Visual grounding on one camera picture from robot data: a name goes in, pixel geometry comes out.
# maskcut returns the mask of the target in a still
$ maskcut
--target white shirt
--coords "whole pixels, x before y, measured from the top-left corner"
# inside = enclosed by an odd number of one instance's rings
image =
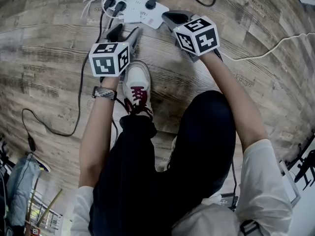
[[[175,223],[173,236],[242,236],[240,225],[254,220],[265,236],[287,235],[292,207],[284,190],[274,150],[268,139],[258,141],[244,152],[241,193],[235,212],[214,202],[203,202]],[[89,236],[93,188],[77,190],[72,236]]]

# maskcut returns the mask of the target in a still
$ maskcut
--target floor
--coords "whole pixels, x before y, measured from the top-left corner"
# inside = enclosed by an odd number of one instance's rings
[[[18,155],[28,150],[21,121],[23,108],[34,110],[48,126],[60,132],[71,133],[74,128],[81,65],[97,38],[101,10],[96,2],[88,17],[81,20],[85,6],[82,1],[0,0],[0,132],[9,140],[10,150]],[[171,9],[207,15],[217,24],[220,51],[234,58],[261,55],[283,37],[315,31],[315,7],[298,0],[217,0],[211,8],[195,0],[158,2]],[[174,47],[174,38],[166,25],[158,30],[142,24],[126,25],[126,34],[135,26],[142,28],[137,59],[148,65],[152,77],[154,123],[158,130],[152,142],[156,167],[161,170],[170,156],[171,142],[185,108],[196,95],[218,88],[201,62],[192,63]],[[313,46],[315,36],[301,37],[283,43],[262,59],[233,62],[223,58],[257,103],[278,159],[293,157],[297,144],[315,126]],[[63,189],[63,196],[57,202],[60,214],[77,188],[80,139],[93,105],[91,93],[95,85],[98,79],[87,64],[81,118],[70,138],[51,134],[30,113],[25,113],[25,124],[36,141],[36,154],[52,168],[43,181],[47,202],[58,188]],[[122,99],[121,85],[118,91]],[[124,114],[116,104],[114,120],[118,122]],[[239,139],[234,161],[240,182]],[[233,184],[230,174],[222,191],[232,191]]]

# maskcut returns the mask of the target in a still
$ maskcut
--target white power strip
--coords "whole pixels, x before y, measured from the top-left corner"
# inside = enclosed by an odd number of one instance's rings
[[[163,23],[162,14],[169,11],[169,8],[157,3],[152,10],[146,8],[148,0],[116,0],[116,4],[123,1],[127,7],[122,11],[119,19],[123,19],[125,23],[144,23],[153,29],[158,29]]]

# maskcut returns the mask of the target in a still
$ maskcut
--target wristwatch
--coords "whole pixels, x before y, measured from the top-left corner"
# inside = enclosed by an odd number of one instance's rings
[[[111,100],[116,100],[117,92],[108,88],[94,87],[92,97],[104,97]]]

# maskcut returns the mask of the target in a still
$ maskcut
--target black pants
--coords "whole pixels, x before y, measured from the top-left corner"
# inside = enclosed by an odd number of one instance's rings
[[[146,116],[121,118],[123,128],[94,189],[94,236],[171,234],[172,225],[223,185],[235,149],[235,124],[223,94],[207,91],[186,109],[170,167],[158,173]]]

